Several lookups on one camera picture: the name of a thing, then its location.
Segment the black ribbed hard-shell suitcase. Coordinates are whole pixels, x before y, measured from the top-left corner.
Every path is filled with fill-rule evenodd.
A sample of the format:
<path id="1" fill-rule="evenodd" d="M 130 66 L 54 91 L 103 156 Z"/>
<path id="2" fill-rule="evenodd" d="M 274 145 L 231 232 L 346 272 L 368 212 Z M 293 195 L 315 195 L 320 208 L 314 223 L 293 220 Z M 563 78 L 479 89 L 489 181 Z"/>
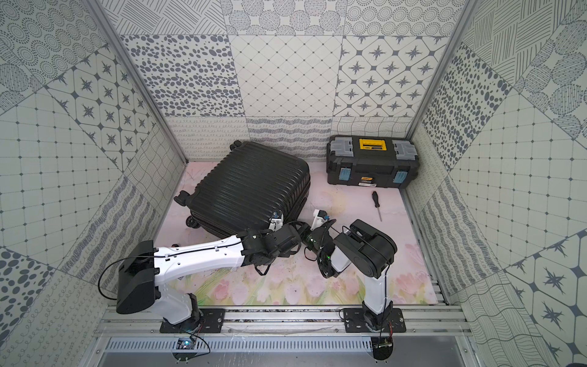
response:
<path id="1" fill-rule="evenodd" d="M 257 142 L 235 141 L 232 151 L 195 187 L 174 201 L 190 210 L 186 225 L 218 238 L 267 229 L 275 212 L 296 221 L 310 191 L 308 163 Z"/>

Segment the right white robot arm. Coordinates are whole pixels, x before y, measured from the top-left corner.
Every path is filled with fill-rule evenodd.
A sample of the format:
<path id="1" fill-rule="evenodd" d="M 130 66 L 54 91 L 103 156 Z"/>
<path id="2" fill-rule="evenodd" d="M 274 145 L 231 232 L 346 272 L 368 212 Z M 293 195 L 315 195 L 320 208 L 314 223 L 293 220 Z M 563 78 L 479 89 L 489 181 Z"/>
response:
<path id="1" fill-rule="evenodd" d="M 335 237 L 330 235 L 333 220 L 315 219 L 301 235 L 304 245 L 316 255 L 316 263 L 324 278 L 336 278 L 349 266 L 365 277 L 362 312 L 369 329 L 382 331 L 391 322 L 393 301 L 388 291 L 388 269 L 394 262 L 397 245 L 374 226 L 355 220 L 344 226 Z"/>

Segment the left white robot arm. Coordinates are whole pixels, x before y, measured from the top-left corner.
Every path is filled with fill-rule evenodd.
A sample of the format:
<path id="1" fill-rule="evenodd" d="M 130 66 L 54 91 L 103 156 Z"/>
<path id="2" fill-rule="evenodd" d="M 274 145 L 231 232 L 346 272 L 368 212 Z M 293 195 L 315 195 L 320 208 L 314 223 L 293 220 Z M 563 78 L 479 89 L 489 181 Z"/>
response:
<path id="1" fill-rule="evenodd" d="M 106 266 L 118 267 L 118 290 L 113 299 L 121 315 L 149 311 L 171 325 L 200 318 L 194 296 L 169 286 L 171 281 L 200 272 L 252 266 L 267 275 L 276 258 L 299 251 L 310 227 L 294 221 L 279 229 L 247 229 L 211 243 L 184 247 L 158 247 L 143 241 L 130 255 Z"/>

